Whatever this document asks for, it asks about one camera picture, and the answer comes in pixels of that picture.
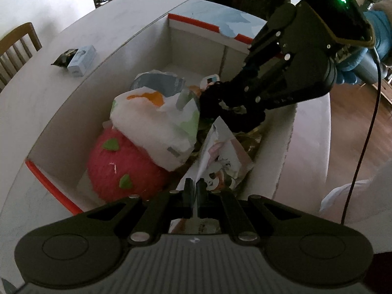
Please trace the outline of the blue gloved operator hand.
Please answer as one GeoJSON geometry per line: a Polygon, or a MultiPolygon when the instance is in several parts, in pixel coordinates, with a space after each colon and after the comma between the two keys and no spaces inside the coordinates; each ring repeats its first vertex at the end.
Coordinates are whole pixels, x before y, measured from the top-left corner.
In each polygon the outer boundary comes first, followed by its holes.
{"type": "MultiPolygon", "coordinates": [[[[373,27],[375,33],[375,50],[380,62],[386,66],[391,66],[388,60],[391,59],[391,7],[380,3],[375,3],[372,9],[366,11],[368,22],[373,27]]],[[[371,50],[361,48],[355,51],[350,57],[338,64],[337,84],[356,84],[359,81],[374,84],[377,82],[377,66],[373,61],[371,50]]]]}

